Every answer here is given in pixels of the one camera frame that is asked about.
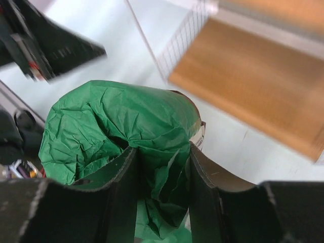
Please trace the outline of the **green paper roll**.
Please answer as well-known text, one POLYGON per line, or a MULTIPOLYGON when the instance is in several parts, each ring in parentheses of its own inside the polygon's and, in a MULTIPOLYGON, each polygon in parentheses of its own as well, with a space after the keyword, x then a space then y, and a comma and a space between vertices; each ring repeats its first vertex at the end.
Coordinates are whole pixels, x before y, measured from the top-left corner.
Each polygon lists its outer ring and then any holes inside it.
POLYGON ((171 225, 150 200, 140 199, 137 202, 135 238, 140 242, 192 242, 189 213, 180 218, 182 221, 171 225))
POLYGON ((190 146, 202 147, 205 127, 180 92, 91 80, 52 106, 38 155, 48 178, 71 185, 137 148, 138 200, 175 225, 188 212, 190 146))

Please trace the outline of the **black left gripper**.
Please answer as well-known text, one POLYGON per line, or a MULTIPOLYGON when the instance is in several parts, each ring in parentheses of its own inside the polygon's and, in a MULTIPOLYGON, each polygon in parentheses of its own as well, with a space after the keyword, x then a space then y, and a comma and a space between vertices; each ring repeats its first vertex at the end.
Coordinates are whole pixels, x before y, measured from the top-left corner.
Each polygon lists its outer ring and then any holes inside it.
POLYGON ((29 1, 1 1, 1 66, 49 81, 105 56, 103 46, 52 22, 29 1))

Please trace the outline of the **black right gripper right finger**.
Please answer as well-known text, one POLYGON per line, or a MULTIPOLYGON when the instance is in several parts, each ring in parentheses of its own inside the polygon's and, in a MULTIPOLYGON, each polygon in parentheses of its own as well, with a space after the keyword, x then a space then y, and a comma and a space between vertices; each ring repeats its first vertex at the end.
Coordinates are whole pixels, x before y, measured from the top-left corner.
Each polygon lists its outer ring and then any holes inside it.
POLYGON ((323 242, 323 183, 250 183, 190 147, 193 242, 323 242))

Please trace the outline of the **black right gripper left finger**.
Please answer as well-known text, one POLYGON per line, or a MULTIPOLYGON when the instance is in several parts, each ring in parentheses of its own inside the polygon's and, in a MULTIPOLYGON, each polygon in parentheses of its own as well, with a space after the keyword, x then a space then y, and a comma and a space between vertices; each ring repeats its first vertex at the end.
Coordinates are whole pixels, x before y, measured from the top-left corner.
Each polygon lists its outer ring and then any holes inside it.
POLYGON ((133 242, 138 151, 128 147, 73 185, 1 180, 1 242, 133 242))

